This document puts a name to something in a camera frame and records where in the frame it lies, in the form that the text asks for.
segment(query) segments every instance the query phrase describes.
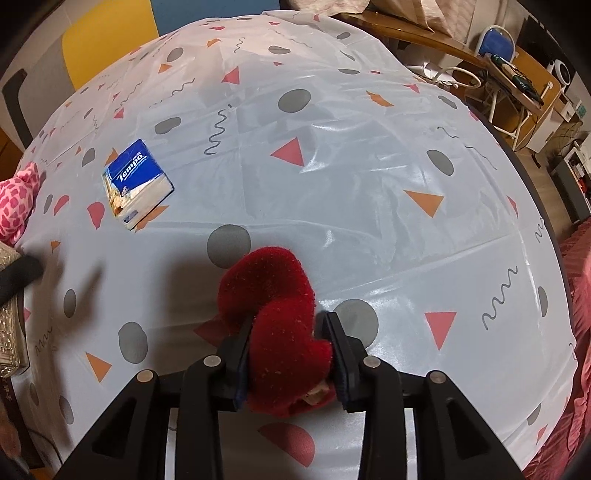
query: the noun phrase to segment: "pink spotted fabric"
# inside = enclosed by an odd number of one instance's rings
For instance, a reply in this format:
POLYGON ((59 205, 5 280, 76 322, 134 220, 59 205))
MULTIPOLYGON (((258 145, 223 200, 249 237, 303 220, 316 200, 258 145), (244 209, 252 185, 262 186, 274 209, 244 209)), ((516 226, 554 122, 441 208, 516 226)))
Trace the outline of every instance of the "pink spotted fabric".
POLYGON ((39 187, 34 162, 29 162, 13 178, 0 182, 0 241, 13 247, 22 237, 39 187))

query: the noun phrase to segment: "red fabric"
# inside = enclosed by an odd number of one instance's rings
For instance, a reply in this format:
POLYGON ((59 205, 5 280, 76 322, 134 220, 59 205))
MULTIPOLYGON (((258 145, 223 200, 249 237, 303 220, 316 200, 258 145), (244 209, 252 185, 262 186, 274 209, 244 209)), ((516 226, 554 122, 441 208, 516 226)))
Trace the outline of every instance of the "red fabric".
POLYGON ((591 432, 591 220, 560 245, 573 300, 571 326, 579 367, 558 425, 524 470, 530 480, 558 480, 591 432))
POLYGON ((332 346, 313 337, 314 291, 289 250, 265 247, 243 257, 223 276, 217 294, 220 317, 231 334, 254 317, 249 349, 248 404, 286 417, 325 405, 301 398, 328 377, 332 346))

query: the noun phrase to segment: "wooden floor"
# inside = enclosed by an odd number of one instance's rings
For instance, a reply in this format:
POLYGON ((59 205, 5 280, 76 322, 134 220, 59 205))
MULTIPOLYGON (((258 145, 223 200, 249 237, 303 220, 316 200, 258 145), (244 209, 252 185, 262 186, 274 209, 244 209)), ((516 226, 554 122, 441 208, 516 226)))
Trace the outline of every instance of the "wooden floor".
POLYGON ((550 223, 552 224, 558 242, 560 243, 566 240, 573 233, 574 226, 570 221, 569 213, 566 211, 562 198, 546 169, 547 165, 542 164, 542 167, 538 168, 527 149, 523 149, 517 154, 517 157, 521 160, 531 180, 534 182, 535 189, 540 195, 546 212, 548 212, 548 217, 550 217, 550 223))

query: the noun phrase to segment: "patterned tablecloth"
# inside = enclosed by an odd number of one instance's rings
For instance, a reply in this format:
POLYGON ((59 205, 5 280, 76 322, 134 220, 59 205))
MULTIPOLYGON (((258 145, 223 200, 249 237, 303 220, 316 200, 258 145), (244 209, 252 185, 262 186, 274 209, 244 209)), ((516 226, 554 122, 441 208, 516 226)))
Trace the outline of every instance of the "patterned tablecloth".
MULTIPOLYGON (((30 160, 45 180, 18 247, 47 272, 15 388, 64 457, 138 371, 215 351, 219 279, 264 245, 296 254, 372 355, 447 372, 520 466, 564 409, 574 339, 527 188, 467 107, 360 30, 297 12, 187 25, 76 92, 30 160), (130 232, 101 174, 138 138, 176 190, 130 232)), ((226 476, 356 478, 362 425, 337 404, 221 415, 226 476)))

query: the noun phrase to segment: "metal screw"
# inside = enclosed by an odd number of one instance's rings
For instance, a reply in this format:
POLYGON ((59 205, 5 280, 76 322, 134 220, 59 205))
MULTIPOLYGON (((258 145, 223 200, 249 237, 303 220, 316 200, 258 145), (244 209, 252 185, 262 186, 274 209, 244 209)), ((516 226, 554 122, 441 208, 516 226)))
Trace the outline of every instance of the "metal screw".
POLYGON ((217 367, 221 363, 222 359, 219 358, 217 355, 209 355, 203 359, 203 364, 206 367, 217 367))
POLYGON ((136 378, 138 379, 138 382, 148 383, 154 378, 154 372, 151 370, 142 370, 136 378))
POLYGON ((431 375, 429 375, 429 378, 431 379, 431 381, 433 383, 439 383, 439 384, 442 384, 445 382, 445 380, 447 380, 445 373, 437 371, 437 370, 435 370, 434 372, 431 372, 431 375))
POLYGON ((370 368, 377 368, 379 367, 380 363, 382 363, 382 361, 378 357, 372 355, 366 356, 363 359, 363 364, 370 368))

